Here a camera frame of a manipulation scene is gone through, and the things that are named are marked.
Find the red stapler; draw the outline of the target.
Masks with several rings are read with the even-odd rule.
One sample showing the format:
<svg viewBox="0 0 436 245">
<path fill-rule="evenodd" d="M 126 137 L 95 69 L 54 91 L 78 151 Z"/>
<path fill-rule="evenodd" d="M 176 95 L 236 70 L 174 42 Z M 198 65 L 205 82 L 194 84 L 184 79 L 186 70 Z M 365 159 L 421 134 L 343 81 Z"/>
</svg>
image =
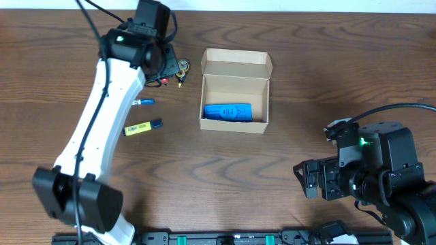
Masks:
<svg viewBox="0 0 436 245">
<path fill-rule="evenodd" d="M 169 79 L 168 79 L 168 78 L 164 78 L 164 79 L 161 80 L 161 83 L 162 83 L 164 86 L 167 86 L 168 83 L 169 83 Z"/>
</svg>

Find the black yellow correction tape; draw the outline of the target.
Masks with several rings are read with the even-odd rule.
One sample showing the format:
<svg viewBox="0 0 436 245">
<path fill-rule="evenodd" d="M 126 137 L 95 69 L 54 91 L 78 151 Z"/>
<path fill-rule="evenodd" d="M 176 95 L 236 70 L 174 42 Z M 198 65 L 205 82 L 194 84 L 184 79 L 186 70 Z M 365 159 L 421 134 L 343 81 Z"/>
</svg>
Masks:
<svg viewBox="0 0 436 245">
<path fill-rule="evenodd" d="M 178 80 L 178 87 L 182 87 L 184 84 L 187 74 L 189 73 L 191 69 L 191 65 L 189 60 L 187 59 L 179 59 L 178 60 L 178 68 L 179 72 L 176 74 L 176 78 Z"/>
</svg>

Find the brown cardboard box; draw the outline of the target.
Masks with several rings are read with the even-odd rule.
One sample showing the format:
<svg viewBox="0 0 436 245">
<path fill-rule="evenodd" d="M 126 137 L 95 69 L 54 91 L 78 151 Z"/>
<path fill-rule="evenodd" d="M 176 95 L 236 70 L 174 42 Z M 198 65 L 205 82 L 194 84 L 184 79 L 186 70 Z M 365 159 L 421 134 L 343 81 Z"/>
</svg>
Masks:
<svg viewBox="0 0 436 245">
<path fill-rule="evenodd" d="M 270 77 L 273 64 L 267 52 L 208 48 L 202 60 L 199 121 L 202 130 L 263 134 L 269 121 Z M 204 107 L 246 103 L 251 122 L 207 119 Z"/>
</svg>

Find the blue plastic holder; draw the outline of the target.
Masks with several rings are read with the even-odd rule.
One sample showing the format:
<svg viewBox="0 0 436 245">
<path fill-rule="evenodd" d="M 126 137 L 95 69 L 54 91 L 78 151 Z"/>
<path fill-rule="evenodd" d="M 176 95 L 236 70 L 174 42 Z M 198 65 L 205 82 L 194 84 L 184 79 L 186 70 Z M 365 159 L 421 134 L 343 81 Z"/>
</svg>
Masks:
<svg viewBox="0 0 436 245">
<path fill-rule="evenodd" d="M 249 103 L 210 104 L 204 106 L 203 116 L 209 120 L 250 123 L 253 121 Z"/>
</svg>

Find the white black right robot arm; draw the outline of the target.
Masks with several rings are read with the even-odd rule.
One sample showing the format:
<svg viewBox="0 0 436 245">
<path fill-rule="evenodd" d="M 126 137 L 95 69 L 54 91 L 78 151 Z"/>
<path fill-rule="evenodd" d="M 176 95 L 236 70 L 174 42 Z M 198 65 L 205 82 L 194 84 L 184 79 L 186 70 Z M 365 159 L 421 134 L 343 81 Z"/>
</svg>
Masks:
<svg viewBox="0 0 436 245">
<path fill-rule="evenodd" d="M 353 197 L 374 205 L 372 216 L 408 244 L 435 243 L 435 183 L 427 181 L 412 132 L 399 122 L 361 127 L 350 120 L 324 130 L 337 155 L 294 166 L 306 198 Z"/>
</svg>

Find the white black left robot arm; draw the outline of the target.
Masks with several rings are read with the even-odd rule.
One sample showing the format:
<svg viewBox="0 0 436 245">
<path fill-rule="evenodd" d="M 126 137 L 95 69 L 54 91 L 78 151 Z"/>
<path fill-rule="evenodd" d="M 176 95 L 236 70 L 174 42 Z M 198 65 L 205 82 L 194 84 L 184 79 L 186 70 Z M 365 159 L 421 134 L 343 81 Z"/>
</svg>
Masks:
<svg viewBox="0 0 436 245">
<path fill-rule="evenodd" d="M 168 25 L 174 12 L 140 1 L 135 16 L 97 35 L 99 60 L 88 101 L 71 139 L 51 169 L 38 168 L 32 185 L 47 215 L 74 226 L 76 244 L 140 244 L 122 215 L 122 192 L 108 184 L 114 149 L 129 110 L 147 86 L 160 87 L 179 71 Z"/>
</svg>

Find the blue capped white marker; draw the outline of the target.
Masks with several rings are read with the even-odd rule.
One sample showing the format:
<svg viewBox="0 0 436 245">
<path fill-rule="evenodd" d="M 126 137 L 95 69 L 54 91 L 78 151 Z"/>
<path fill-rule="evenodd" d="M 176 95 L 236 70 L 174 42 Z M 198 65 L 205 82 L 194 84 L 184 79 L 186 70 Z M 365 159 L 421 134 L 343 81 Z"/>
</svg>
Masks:
<svg viewBox="0 0 436 245">
<path fill-rule="evenodd" d="M 153 105 L 155 103 L 154 99 L 135 99 L 132 105 Z"/>
</svg>

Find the yellow highlighter black cap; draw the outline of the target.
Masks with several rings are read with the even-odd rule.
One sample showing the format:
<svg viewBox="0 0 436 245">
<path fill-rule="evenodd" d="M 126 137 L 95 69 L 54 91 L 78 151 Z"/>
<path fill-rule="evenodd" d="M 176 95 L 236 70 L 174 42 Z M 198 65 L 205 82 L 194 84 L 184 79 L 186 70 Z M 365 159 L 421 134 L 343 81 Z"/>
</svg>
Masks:
<svg viewBox="0 0 436 245">
<path fill-rule="evenodd" d="M 157 120 L 152 120 L 152 121 L 143 122 L 143 123 L 140 123 L 137 125 L 125 127 L 122 130 L 122 133 L 124 136 L 131 136 L 131 135 L 143 133 L 146 131 L 150 131 L 153 129 L 157 129 L 157 128 L 160 128 L 162 126 L 163 126 L 162 120 L 157 119 Z"/>
</svg>

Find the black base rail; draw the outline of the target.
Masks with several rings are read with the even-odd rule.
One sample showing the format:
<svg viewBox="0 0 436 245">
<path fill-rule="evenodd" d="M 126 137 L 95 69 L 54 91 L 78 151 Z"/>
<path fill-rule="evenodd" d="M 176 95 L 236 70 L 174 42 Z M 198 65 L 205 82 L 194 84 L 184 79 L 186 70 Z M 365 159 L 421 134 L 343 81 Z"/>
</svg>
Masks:
<svg viewBox="0 0 436 245">
<path fill-rule="evenodd" d="M 334 221 L 309 229 L 285 227 L 279 231 L 171 231 L 135 232 L 128 244 L 141 245 L 309 245 L 309 244 L 392 244 L 392 234 L 385 229 L 350 229 Z"/>
</svg>

